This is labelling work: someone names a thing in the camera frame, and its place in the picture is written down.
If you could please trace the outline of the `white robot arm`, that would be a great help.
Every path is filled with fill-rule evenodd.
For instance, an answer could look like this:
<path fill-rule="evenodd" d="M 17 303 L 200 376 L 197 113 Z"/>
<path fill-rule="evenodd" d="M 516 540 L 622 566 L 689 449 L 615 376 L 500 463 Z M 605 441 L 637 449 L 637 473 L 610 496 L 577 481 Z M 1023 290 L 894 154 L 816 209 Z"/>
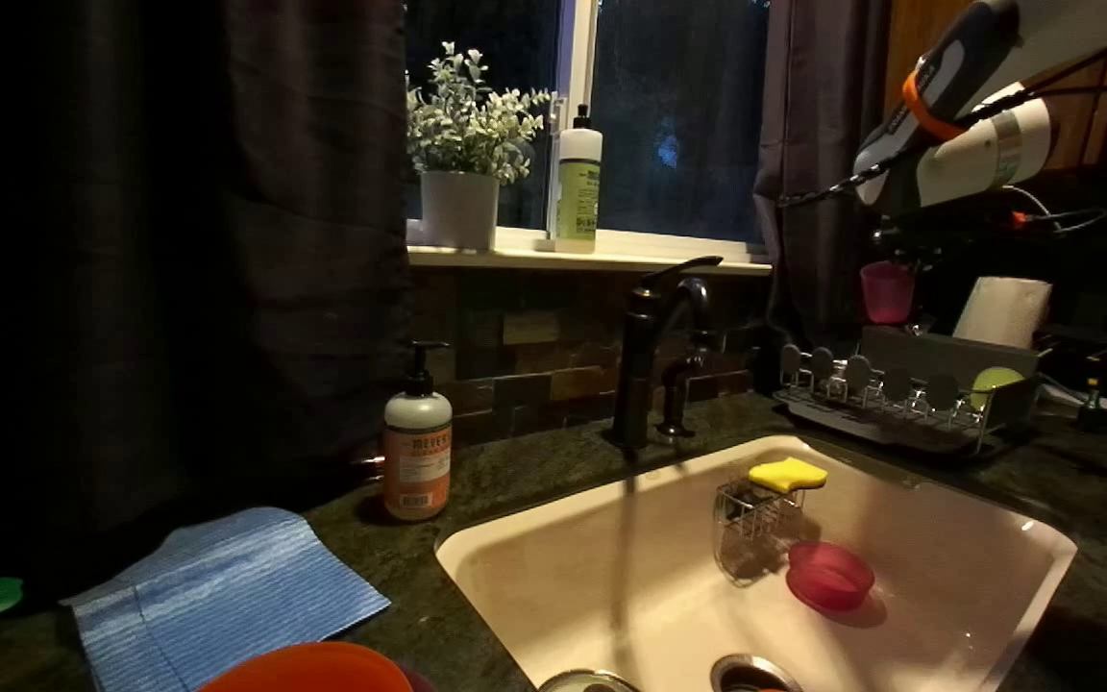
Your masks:
<path fill-rule="evenodd" d="M 860 144 L 848 191 L 903 216 L 1038 179 L 1052 117 L 1035 83 L 1098 51 L 1107 0 L 974 0 Z"/>

